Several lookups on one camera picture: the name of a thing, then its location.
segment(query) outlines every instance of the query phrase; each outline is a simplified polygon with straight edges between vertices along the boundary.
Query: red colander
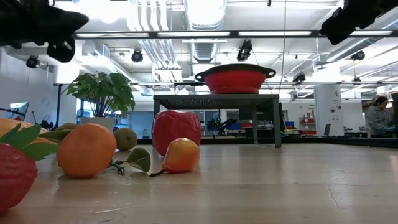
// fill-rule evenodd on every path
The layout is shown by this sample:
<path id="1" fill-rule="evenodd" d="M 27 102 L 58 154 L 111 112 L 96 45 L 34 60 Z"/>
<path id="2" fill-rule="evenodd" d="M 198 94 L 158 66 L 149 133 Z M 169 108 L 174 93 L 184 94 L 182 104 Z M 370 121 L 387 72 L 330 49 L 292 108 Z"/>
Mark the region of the red colander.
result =
<path id="1" fill-rule="evenodd" d="M 229 64 L 198 73 L 195 78 L 199 82 L 205 82 L 211 94 L 258 94 L 266 78 L 275 75 L 275 70 L 259 65 Z"/>

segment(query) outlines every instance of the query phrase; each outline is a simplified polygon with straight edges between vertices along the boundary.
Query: white wall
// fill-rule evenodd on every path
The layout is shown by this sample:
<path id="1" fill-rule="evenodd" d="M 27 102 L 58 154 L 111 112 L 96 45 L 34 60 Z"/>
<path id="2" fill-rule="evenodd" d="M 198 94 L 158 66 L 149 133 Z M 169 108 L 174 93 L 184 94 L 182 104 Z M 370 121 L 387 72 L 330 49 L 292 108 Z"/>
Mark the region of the white wall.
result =
<path id="1" fill-rule="evenodd" d="M 296 128 L 299 127 L 299 118 L 302 118 L 306 113 L 310 113 L 314 107 L 313 101 L 282 102 L 282 109 L 287 110 L 288 120 L 294 121 Z M 343 112 L 344 126 L 352 128 L 353 131 L 359 131 L 359 127 L 365 126 L 360 101 L 342 101 L 341 110 Z"/>
<path id="2" fill-rule="evenodd" d="M 54 75 L 42 69 L 30 69 L 25 62 L 8 56 L 0 48 L 0 108 L 9 108 L 10 103 L 29 102 L 25 121 L 34 123 L 31 111 L 35 111 L 38 123 L 46 115 L 55 123 L 57 112 L 57 87 L 53 86 Z M 0 111 L 0 118 L 6 113 Z"/>

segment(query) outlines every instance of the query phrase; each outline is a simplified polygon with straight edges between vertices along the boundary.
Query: ceiling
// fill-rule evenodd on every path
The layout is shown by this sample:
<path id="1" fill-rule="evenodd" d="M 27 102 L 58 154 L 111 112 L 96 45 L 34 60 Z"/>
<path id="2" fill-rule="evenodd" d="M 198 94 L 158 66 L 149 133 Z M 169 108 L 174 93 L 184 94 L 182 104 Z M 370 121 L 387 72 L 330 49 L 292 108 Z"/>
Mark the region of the ceiling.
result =
<path id="1" fill-rule="evenodd" d="M 206 12 L 212 7 L 212 1 L 202 0 L 202 2 L 203 4 L 197 11 L 202 13 L 203 17 L 206 17 L 208 16 Z M 267 2 L 268 0 L 228 0 L 223 29 L 317 30 L 320 28 L 323 21 L 329 18 L 336 8 L 343 3 L 343 1 L 336 0 L 288 0 L 286 2 L 283 0 L 272 0 L 271 7 L 267 7 Z M 147 3 L 147 22 L 150 24 L 150 1 Z M 157 17 L 159 20 L 160 2 L 156 1 L 156 3 L 158 5 Z M 171 0 L 167 1 L 166 4 L 167 25 L 169 29 L 187 30 L 183 1 Z M 134 11 L 132 11 L 129 6 L 129 1 L 109 0 L 80 0 L 77 4 L 72 1 L 57 1 L 56 3 L 56 7 L 65 10 L 80 11 L 90 17 L 89 23 L 83 26 L 78 32 L 131 31 L 127 26 L 127 20 L 130 18 L 129 15 L 134 13 Z M 393 9 L 378 18 L 368 29 L 382 29 L 384 26 L 396 20 L 398 20 L 398 9 Z M 322 72 L 322 75 L 317 73 L 317 67 L 313 67 L 314 60 L 322 60 L 321 56 L 318 57 L 317 55 L 328 55 L 328 53 L 340 47 L 349 47 L 347 46 L 348 43 L 352 43 L 353 40 L 360 41 L 362 39 L 363 38 L 349 38 L 337 46 L 331 45 L 326 38 L 251 39 L 253 52 L 252 56 L 250 56 L 245 63 L 259 64 L 263 67 L 275 69 L 277 75 L 269 81 L 280 82 L 285 79 L 291 81 L 292 76 L 297 74 L 297 70 L 294 70 L 294 68 L 297 68 L 298 65 L 302 63 L 300 69 L 305 72 L 307 80 L 351 81 L 354 74 L 358 75 L 371 70 L 378 70 L 387 64 L 397 61 L 397 40 L 394 38 L 385 38 L 363 49 L 366 58 L 360 62 L 357 61 L 355 67 L 353 66 L 352 60 L 344 59 L 336 63 L 325 65 L 326 70 L 330 72 Z M 183 39 L 172 39 L 172 46 L 178 65 L 181 66 L 182 69 L 182 79 L 184 81 L 193 81 L 193 75 L 196 72 L 200 72 L 200 70 L 208 68 L 209 65 L 192 65 L 197 62 L 192 59 L 192 55 L 190 54 L 190 44 L 184 44 L 182 40 Z M 217 64 L 237 63 L 236 54 L 242 42 L 243 39 L 224 39 L 223 43 L 218 44 L 216 57 L 212 62 Z M 131 73 L 132 77 L 134 77 L 137 82 L 162 81 L 156 79 L 153 63 L 145 50 L 142 51 L 144 56 L 142 62 L 132 62 L 131 56 L 134 49 L 142 48 L 138 40 L 94 40 L 94 43 L 97 49 L 99 48 L 98 46 L 107 46 L 111 51 L 110 59 L 122 67 L 123 70 Z M 31 44 L 25 45 L 24 47 L 37 48 L 37 46 Z M 42 60 L 48 59 L 48 57 L 44 55 L 40 57 Z M 96 65 L 93 60 L 85 60 L 85 57 L 86 56 L 83 54 L 83 56 L 79 58 L 79 61 L 89 67 L 93 67 L 94 70 L 103 70 L 100 65 L 101 63 Z M 395 67 L 391 67 L 374 77 L 369 77 L 372 78 L 369 80 L 380 80 L 386 77 L 393 77 L 395 69 Z"/>

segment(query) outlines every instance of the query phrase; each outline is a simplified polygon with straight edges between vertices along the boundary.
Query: table surface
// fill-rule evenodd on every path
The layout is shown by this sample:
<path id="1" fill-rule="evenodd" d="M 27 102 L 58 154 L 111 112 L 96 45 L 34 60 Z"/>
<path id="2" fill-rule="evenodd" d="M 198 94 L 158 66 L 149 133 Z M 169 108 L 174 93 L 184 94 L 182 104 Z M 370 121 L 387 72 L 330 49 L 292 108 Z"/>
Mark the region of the table surface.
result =
<path id="1" fill-rule="evenodd" d="M 151 171 L 159 171 L 162 157 L 143 147 L 152 154 Z M 129 165 L 125 176 L 108 169 L 70 179 L 50 156 L 0 223 L 397 223 L 398 151 L 332 144 L 200 149 L 195 172 L 153 179 Z"/>
<path id="2" fill-rule="evenodd" d="M 270 94 L 219 94 L 219 95 L 154 95 L 154 100 L 167 109 L 266 109 L 279 95 Z"/>

